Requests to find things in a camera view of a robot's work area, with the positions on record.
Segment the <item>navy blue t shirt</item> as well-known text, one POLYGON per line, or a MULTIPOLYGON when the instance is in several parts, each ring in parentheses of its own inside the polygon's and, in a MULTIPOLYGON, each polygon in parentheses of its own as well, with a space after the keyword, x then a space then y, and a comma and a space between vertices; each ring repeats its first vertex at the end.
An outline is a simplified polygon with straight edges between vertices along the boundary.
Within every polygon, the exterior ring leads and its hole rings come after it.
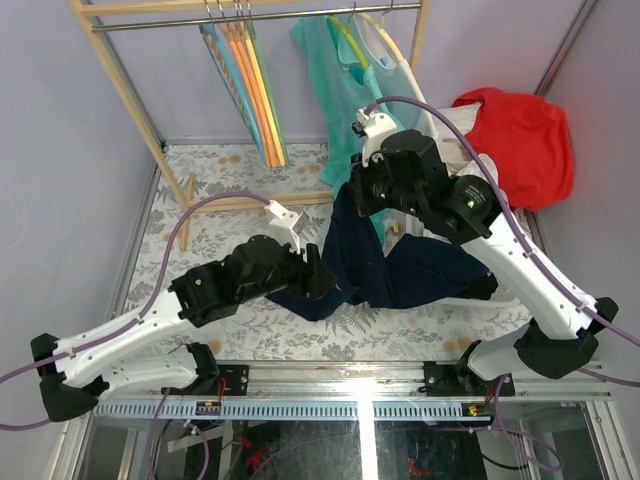
POLYGON ((439 240, 405 234, 385 254, 371 219, 358 214, 346 186, 333 204, 322 262, 337 280, 323 297, 302 298, 282 290, 267 298, 315 322, 344 303, 404 310, 449 297, 488 300, 498 287, 481 262, 439 240))

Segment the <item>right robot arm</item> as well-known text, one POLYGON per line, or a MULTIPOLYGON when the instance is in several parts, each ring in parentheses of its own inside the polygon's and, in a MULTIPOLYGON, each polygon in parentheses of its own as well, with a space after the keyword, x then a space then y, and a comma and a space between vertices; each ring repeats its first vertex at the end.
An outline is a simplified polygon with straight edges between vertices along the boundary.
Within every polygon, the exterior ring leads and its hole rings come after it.
POLYGON ((393 209, 417 218, 486 266, 532 315, 514 332, 473 342, 455 366, 458 387, 478 394, 525 369, 549 379, 585 372, 599 346, 596 335, 617 304, 583 292, 536 254, 486 179, 449 176, 433 138, 359 122, 352 128, 364 140, 351 158, 348 183, 358 212, 393 209))

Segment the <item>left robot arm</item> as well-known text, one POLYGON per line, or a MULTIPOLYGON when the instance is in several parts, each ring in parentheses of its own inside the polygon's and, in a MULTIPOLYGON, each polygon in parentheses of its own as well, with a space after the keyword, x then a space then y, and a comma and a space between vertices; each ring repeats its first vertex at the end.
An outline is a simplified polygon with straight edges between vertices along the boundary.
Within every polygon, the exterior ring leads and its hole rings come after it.
POLYGON ((165 337, 231 317, 250 300, 280 291, 315 300, 335 284, 316 245, 296 253, 255 235, 222 260, 189 269, 138 310, 71 337, 34 338, 31 351, 47 417, 77 418, 114 393, 169 388, 208 394, 218 385, 219 369, 204 344, 134 362, 128 358, 165 337))

